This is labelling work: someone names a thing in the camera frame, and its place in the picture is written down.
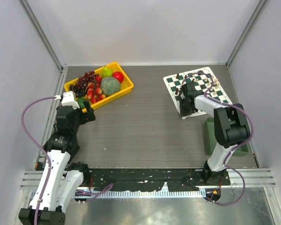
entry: red tomato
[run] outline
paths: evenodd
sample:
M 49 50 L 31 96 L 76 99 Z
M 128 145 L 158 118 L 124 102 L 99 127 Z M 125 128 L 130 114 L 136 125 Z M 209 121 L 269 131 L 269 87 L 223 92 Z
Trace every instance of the red tomato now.
M 112 74 L 112 76 L 113 76 L 114 78 L 116 78 L 120 83 L 122 83 L 123 80 L 124 80 L 123 74 L 122 74 L 121 72 L 119 72 L 119 71 L 114 72 L 114 73 Z

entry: bunch of dark grapes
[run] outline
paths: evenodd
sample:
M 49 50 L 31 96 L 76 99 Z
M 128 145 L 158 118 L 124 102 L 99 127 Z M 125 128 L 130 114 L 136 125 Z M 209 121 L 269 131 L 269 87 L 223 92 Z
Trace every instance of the bunch of dark grapes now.
M 81 98 L 87 94 L 88 83 L 92 82 L 95 78 L 95 72 L 89 71 L 83 76 L 79 77 L 75 85 L 70 85 L 70 90 L 74 91 L 76 97 Z

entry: reflective floor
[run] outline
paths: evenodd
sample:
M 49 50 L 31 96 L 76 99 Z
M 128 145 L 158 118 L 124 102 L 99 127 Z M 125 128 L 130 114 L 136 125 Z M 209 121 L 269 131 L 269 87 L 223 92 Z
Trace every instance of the reflective floor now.
M 220 202 L 237 199 L 241 189 L 223 189 Z M 274 219 L 263 188 L 248 188 L 233 206 L 217 206 L 203 198 L 97 199 L 72 202 L 66 225 L 272 225 Z

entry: green container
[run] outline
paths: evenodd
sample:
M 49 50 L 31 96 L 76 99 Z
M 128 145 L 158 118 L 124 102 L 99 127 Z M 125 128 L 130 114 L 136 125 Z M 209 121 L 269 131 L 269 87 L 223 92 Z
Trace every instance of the green container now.
M 206 137 L 207 155 L 211 156 L 216 146 L 216 139 L 214 135 L 214 119 L 207 118 L 204 123 L 204 132 Z M 244 145 L 233 153 L 232 156 L 246 156 L 249 153 L 248 145 Z

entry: gray floor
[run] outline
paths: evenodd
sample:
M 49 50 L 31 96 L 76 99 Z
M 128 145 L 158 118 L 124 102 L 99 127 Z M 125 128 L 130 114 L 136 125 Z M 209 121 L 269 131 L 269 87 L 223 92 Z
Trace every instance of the gray floor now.
M 241 189 L 222 189 L 220 202 L 232 202 Z M 247 188 L 243 200 L 229 207 L 203 198 L 97 199 L 71 202 L 66 225 L 273 225 L 263 188 Z
M 96 121 L 80 127 L 81 149 L 74 161 L 89 167 L 202 167 L 205 152 L 202 115 L 182 120 L 163 77 L 204 66 L 123 67 L 134 83 L 131 93 L 95 110 Z M 232 81 L 224 65 L 210 66 L 232 102 Z M 70 67 L 66 82 L 97 67 Z M 256 167 L 252 153 L 232 157 L 234 167 Z

